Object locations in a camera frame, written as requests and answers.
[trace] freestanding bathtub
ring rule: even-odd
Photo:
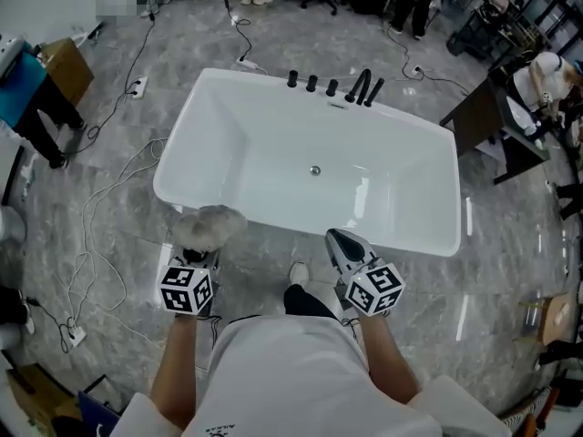
[[[154,190],[170,204],[224,204],[286,229],[349,229],[373,244],[439,256],[459,247],[450,131],[378,103],[350,104],[340,91],[327,97],[325,86],[290,88],[278,77],[205,69]]]

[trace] black desk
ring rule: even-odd
[[[489,77],[447,114],[439,124],[444,127],[454,122],[457,156],[504,130],[507,137],[502,140],[506,157],[506,173],[496,177],[494,183],[502,183],[516,177],[550,159],[546,149],[539,149],[527,139],[522,128],[512,116],[506,100],[506,90]]]

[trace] gray marble floor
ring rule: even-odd
[[[282,0],[269,7],[235,5],[233,13],[252,21],[244,29],[253,42],[249,59],[270,75],[286,76],[296,69],[306,77],[349,76],[368,66],[375,77],[387,79],[379,102],[434,122],[463,99],[452,84],[403,81],[404,50],[387,38],[375,17],[341,9],[334,18],[324,6],[302,11],[298,2]],[[108,25],[97,43],[85,48],[95,80],[79,108],[91,124],[109,115],[148,25],[137,18]],[[445,48],[448,35],[438,16],[422,42],[406,33],[396,37],[409,46],[409,69],[421,65],[434,70],[433,76],[471,89],[486,70],[467,55],[451,56]],[[204,67],[240,69],[234,59],[243,49],[222,0],[175,0],[164,6],[132,73],[149,76],[146,97],[122,103],[97,143],[74,156],[65,171],[52,171],[38,159],[36,180],[25,199],[23,180],[17,180],[11,204],[25,217],[28,238],[21,249],[3,247],[3,278],[9,273],[12,283],[64,321],[70,308],[59,280],[71,280],[76,255],[84,250],[84,203],[115,179],[148,140],[169,135]],[[341,86],[352,82],[342,80]],[[79,137],[64,130],[59,143],[77,147]],[[81,146],[86,143],[83,138]],[[493,412],[548,382],[554,372],[552,366],[534,372],[538,346],[513,341],[524,314],[518,302],[536,290],[552,295],[577,285],[574,248],[579,229],[573,220],[560,221],[557,202],[545,186],[546,179],[566,183],[570,175],[565,157],[552,143],[551,153],[552,161],[497,187],[492,185],[500,172],[495,161],[478,152],[459,160],[462,200],[472,200],[474,232],[471,237],[463,232],[461,248],[452,258],[378,249],[408,283],[388,322],[419,379],[449,374]],[[25,162],[30,158],[26,154]],[[152,162],[144,152],[132,169]],[[134,391],[148,390],[159,365],[172,316],[155,301],[154,282],[159,266],[171,256],[169,227],[178,213],[154,195],[153,173],[151,168],[114,189],[98,204],[92,226],[96,248],[127,285],[127,300],[111,312],[95,304],[111,307],[123,294],[115,273],[96,258],[92,302],[83,306],[78,320],[87,331],[81,345],[65,355],[56,326],[35,310],[36,334],[26,336],[22,348],[14,351],[20,361],[42,362],[73,390],[105,373],[127,399]],[[220,329],[241,316],[281,312],[286,275],[297,260],[309,264],[315,290],[331,289],[335,274],[322,236],[251,223],[244,235],[232,240],[223,251],[214,306],[224,318]],[[74,291],[83,291],[90,281],[85,267]],[[72,300],[77,308],[79,297],[72,294]],[[211,346],[210,325],[201,323],[201,390]]]

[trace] black cable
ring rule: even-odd
[[[146,33],[146,36],[144,37],[144,43],[142,44],[142,47],[139,49],[138,54],[136,55],[136,58],[134,58],[134,61],[131,64],[131,67],[129,68],[128,75],[126,76],[126,82],[124,83],[124,92],[116,100],[116,104],[113,107],[113,111],[111,112],[111,114],[109,114],[109,117],[107,117],[101,123],[101,125],[99,125],[98,127],[92,127],[88,130],[87,139],[89,139],[89,141],[91,141],[89,144],[87,144],[83,148],[80,148],[79,150],[74,150],[73,152],[64,152],[63,153],[64,156],[74,156],[75,154],[83,152],[84,150],[87,150],[91,146],[93,146],[97,141],[97,137],[99,136],[99,133],[101,132],[101,128],[104,127],[106,125],[106,123],[109,121],[109,119],[112,118],[116,114],[116,111],[118,110],[119,101],[122,98],[124,98],[125,96],[127,96],[128,94],[135,93],[135,91],[130,91],[129,89],[132,88],[136,84],[137,81],[133,81],[129,86],[128,86],[128,82],[129,82],[129,77],[131,76],[131,72],[134,69],[134,66],[136,65],[136,63],[138,62],[139,56],[142,55],[142,52],[144,51],[144,47],[146,47],[146,43],[148,42],[149,33],[153,29],[154,25],[156,24],[156,18],[154,17],[154,15],[152,13],[149,14],[149,20],[152,22],[152,24],[150,25],[150,27]]]
[[[63,335],[63,329],[66,329],[66,333],[69,337],[72,337],[71,334],[71,330],[74,329],[73,325],[69,325],[69,322],[73,321],[72,317],[68,317],[66,319],[66,323],[65,324],[61,324],[58,322],[58,320],[56,319],[56,317],[51,314],[48,310],[46,310],[45,306],[43,306],[40,302],[38,302],[37,300],[35,300],[34,298],[26,298],[26,303],[29,306],[34,306],[35,308],[40,308],[41,310],[43,310],[45,312],[45,314],[53,320],[53,322],[55,323],[56,327],[58,328],[58,334],[61,338],[61,351],[64,352],[65,354],[69,353],[71,351],[71,348],[69,347],[68,343],[65,340],[65,336]]]
[[[251,21],[247,18],[242,18],[239,20],[236,20],[232,17],[232,15],[230,14],[230,5],[229,5],[229,0],[225,0],[225,8],[227,8],[227,15],[229,15],[229,19],[235,24],[235,30],[241,34],[241,36],[243,37],[243,39],[245,39],[247,41],[247,44],[249,45],[247,47],[247,50],[245,51],[245,53],[243,54],[242,57],[239,58],[239,61],[242,62],[245,57],[251,53],[251,50],[253,48],[253,44],[251,43],[251,41],[249,40],[249,38],[244,35],[241,30],[239,29],[240,25],[251,25]]]
[[[411,60],[411,57],[409,56],[409,47],[407,47],[404,44],[401,44],[399,41],[393,39],[389,33],[389,29],[386,30],[386,35],[389,39],[391,39],[398,46],[400,46],[404,49],[403,55],[405,56],[406,60],[404,62],[403,67],[401,68],[401,73],[403,73],[403,76],[405,76],[407,79],[410,79],[412,81],[423,81],[425,78],[427,78],[427,79],[431,79],[432,81],[444,81],[446,83],[452,83],[452,84],[455,84],[456,86],[458,86],[460,89],[462,89],[462,94],[465,94],[466,96],[470,95],[470,92],[465,87],[463,87],[461,84],[455,82],[453,79],[446,79],[444,77],[430,77],[430,76],[426,75],[425,72],[421,68],[418,68],[419,73],[421,73],[421,77],[414,77],[414,76],[407,75],[405,73],[405,69],[407,68],[409,61]]]

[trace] sleeve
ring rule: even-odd
[[[179,437],[181,434],[147,396],[136,393],[111,437]]]
[[[554,71],[557,71],[557,68],[561,63],[560,57],[557,54],[553,54],[552,52],[543,52],[542,54],[538,54],[533,62],[538,63],[540,69],[543,72],[543,75],[545,76],[551,75]]]
[[[444,435],[511,437],[509,428],[445,375],[430,381],[408,405],[433,417]]]

